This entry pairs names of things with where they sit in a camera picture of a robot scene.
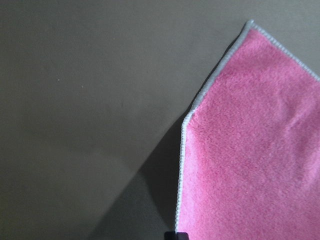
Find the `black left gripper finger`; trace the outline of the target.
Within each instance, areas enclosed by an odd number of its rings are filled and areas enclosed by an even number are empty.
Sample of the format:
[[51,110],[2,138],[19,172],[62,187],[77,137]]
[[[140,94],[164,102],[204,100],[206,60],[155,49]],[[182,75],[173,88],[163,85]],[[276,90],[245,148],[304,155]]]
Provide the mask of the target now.
[[186,232],[167,231],[164,240],[189,240],[189,235]]

